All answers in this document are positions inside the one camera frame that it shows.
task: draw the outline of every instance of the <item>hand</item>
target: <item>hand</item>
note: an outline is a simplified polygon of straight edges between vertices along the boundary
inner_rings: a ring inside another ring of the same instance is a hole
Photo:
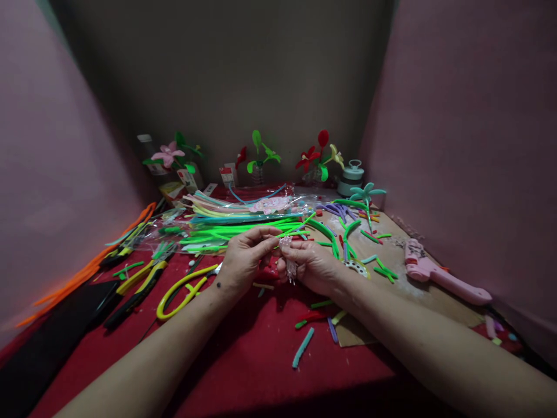
[[[254,281],[258,269],[269,265],[273,249],[279,244],[275,235],[280,233],[281,230],[277,228],[261,226],[232,238],[228,242],[219,277],[224,276],[226,284],[243,296]]]
[[[342,276],[344,264],[314,241],[292,241],[290,248],[282,250],[283,256],[298,264],[296,278],[316,293],[331,297]],[[278,276],[285,282],[286,261],[280,258]]]

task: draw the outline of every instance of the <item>yellow flower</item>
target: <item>yellow flower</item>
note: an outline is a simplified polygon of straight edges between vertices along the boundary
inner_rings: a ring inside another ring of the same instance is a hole
[[[337,147],[335,145],[330,144],[329,146],[331,147],[331,158],[329,158],[327,162],[334,160],[338,162],[338,164],[340,164],[340,166],[344,170],[344,158],[342,157],[342,154],[338,152]]]

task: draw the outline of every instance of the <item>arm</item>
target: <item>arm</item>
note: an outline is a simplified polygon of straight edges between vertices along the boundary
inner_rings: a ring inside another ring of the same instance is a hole
[[[283,252],[298,277],[355,316],[429,390],[470,416],[557,415],[557,383],[474,331],[347,272],[314,243]],[[283,275],[284,262],[279,273]]]
[[[247,292],[258,268],[269,263],[279,242],[273,235],[279,233],[276,228],[254,228],[231,239],[213,284],[87,386],[56,417],[160,415],[217,325]]]

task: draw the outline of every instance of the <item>bottle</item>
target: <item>bottle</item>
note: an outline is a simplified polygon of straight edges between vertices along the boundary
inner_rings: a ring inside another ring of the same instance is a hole
[[[362,176],[364,175],[364,169],[360,168],[360,160],[350,160],[348,162],[350,167],[345,167],[342,173],[342,178],[338,181],[337,193],[342,197],[349,197],[352,195],[350,189],[352,187],[361,187]]]
[[[155,147],[151,135],[138,135],[138,140],[142,145],[141,156],[144,160],[151,158],[153,154],[160,152],[160,150]],[[161,191],[162,195],[165,197],[168,203],[172,204],[172,201],[183,196],[183,190],[185,189],[181,181],[179,181],[176,172],[167,170],[162,164],[146,165],[153,175],[158,189]]]

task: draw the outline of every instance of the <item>forearm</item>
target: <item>forearm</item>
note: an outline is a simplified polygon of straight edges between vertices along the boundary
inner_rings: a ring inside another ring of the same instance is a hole
[[[332,299],[428,389],[474,416],[549,416],[557,384],[472,330],[373,286],[356,273]]]
[[[214,283],[74,398],[57,417],[162,413],[198,353],[239,296]]]

